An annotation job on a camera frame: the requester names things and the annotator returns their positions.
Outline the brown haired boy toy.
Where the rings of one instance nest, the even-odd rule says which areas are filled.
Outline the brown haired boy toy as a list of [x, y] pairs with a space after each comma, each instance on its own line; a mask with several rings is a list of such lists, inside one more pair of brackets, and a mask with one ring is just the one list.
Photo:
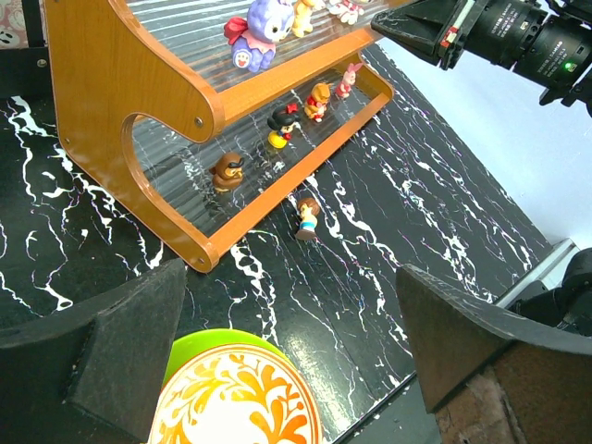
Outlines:
[[296, 232], [296, 239], [300, 241], [310, 241], [316, 237], [316, 227], [318, 224], [317, 216], [321, 208], [313, 197], [301, 199], [297, 203], [297, 211], [300, 217], [299, 228]]

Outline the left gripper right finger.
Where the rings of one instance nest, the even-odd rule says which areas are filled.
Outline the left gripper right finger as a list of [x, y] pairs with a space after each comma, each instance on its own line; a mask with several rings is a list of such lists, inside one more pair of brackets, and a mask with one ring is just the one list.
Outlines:
[[591, 340], [466, 295], [413, 265], [396, 293], [445, 443], [588, 443]]

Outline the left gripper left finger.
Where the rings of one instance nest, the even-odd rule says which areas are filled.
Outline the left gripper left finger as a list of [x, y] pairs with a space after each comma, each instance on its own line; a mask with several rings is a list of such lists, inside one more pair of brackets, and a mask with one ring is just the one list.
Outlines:
[[185, 283], [183, 261], [170, 260], [64, 312], [2, 329], [2, 442], [146, 442]]

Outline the pink flamingo toy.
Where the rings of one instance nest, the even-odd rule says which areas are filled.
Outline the pink flamingo toy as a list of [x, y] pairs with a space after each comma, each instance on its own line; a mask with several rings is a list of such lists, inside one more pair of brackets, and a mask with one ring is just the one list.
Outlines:
[[353, 25], [364, 14], [364, 8], [369, 3], [370, 0], [329, 0], [327, 10], [341, 23]]

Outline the purple bunny toy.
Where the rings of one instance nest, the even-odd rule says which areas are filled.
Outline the purple bunny toy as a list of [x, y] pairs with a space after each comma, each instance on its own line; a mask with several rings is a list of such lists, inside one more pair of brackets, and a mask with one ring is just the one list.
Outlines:
[[233, 17], [224, 25], [232, 64], [252, 73], [268, 69], [276, 56], [277, 44], [290, 32], [294, 17], [291, 1], [253, 1], [245, 18]]

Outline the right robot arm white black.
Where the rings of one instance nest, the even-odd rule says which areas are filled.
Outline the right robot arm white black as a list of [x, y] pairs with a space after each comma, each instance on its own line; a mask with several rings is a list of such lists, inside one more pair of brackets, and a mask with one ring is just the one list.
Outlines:
[[377, 13], [371, 27], [443, 70], [463, 52], [543, 87], [538, 101], [591, 104], [591, 4], [413, 1]]

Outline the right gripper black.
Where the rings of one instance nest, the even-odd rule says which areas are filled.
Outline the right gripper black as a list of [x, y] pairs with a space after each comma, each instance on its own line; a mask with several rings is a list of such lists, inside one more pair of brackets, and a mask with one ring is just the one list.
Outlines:
[[541, 105], [591, 105], [591, 3], [414, 1], [377, 13], [371, 28], [431, 65], [464, 52], [544, 88]]

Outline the small orange figure toy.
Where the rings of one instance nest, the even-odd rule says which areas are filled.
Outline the small orange figure toy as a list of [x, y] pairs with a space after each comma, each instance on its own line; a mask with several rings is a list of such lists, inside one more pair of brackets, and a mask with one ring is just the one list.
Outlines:
[[302, 38], [306, 33], [313, 31], [311, 23], [312, 15], [315, 11], [323, 9], [326, 2], [323, 0], [298, 0], [294, 4], [294, 22], [292, 33], [297, 38]]

